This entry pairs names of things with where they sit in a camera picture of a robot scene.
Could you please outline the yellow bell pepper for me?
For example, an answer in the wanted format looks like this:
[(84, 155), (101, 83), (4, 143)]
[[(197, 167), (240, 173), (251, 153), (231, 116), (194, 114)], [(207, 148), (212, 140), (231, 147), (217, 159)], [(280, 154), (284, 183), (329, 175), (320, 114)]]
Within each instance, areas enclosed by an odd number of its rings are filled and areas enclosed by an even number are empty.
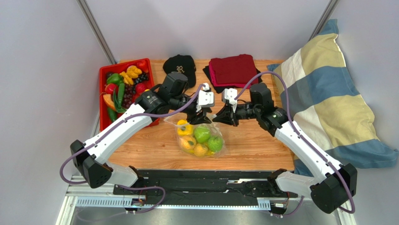
[(178, 136), (192, 136), (194, 132), (194, 126), (186, 120), (179, 120), (177, 122), (177, 135)]

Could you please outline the green apple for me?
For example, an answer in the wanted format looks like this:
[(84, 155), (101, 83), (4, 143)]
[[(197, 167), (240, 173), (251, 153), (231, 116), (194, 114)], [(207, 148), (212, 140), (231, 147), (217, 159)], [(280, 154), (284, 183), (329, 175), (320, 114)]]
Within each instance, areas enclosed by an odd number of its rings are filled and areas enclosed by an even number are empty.
[(211, 137), (211, 131), (206, 126), (198, 126), (194, 129), (193, 135), (197, 143), (205, 143)]

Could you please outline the clear polka dot zip bag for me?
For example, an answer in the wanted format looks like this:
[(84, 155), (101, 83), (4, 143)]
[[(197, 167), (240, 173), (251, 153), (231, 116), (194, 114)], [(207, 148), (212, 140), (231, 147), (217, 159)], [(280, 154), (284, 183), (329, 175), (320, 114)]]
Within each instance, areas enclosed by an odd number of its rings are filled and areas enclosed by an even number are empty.
[(228, 149), (217, 122), (191, 125), (184, 115), (169, 116), (164, 121), (174, 127), (177, 145), (182, 152), (198, 158), (220, 158)]

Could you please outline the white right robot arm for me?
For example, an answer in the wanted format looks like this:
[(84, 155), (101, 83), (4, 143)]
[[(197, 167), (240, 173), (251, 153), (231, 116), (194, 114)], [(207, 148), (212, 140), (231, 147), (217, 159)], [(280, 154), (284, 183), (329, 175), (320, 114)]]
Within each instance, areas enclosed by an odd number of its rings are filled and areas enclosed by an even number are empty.
[(271, 91), (264, 83), (252, 85), (250, 97), (249, 102), (239, 104), (236, 89), (226, 89), (222, 94), (233, 126), (238, 126), (240, 120), (255, 119), (262, 129), (285, 144), (312, 174), (309, 177), (279, 169), (267, 178), (273, 187), (311, 198), (324, 213), (342, 209), (346, 202), (351, 207), (346, 212), (354, 213), (355, 167), (342, 164), (318, 147), (284, 109), (275, 106)]

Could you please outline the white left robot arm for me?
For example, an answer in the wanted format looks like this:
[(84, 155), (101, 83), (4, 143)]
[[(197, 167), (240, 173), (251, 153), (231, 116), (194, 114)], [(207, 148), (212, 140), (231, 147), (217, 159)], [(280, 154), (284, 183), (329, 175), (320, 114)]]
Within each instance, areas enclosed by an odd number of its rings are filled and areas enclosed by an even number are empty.
[(215, 105), (215, 96), (208, 83), (199, 85), (192, 96), (185, 94), (188, 79), (185, 75), (172, 72), (163, 83), (141, 93), (135, 102), (111, 125), (96, 136), (70, 144), (74, 166), (83, 176), (82, 184), (98, 188), (108, 183), (131, 187), (139, 179), (132, 167), (109, 162), (110, 156), (130, 137), (149, 126), (158, 118), (177, 113), (187, 115), (191, 125), (210, 124), (207, 114)]

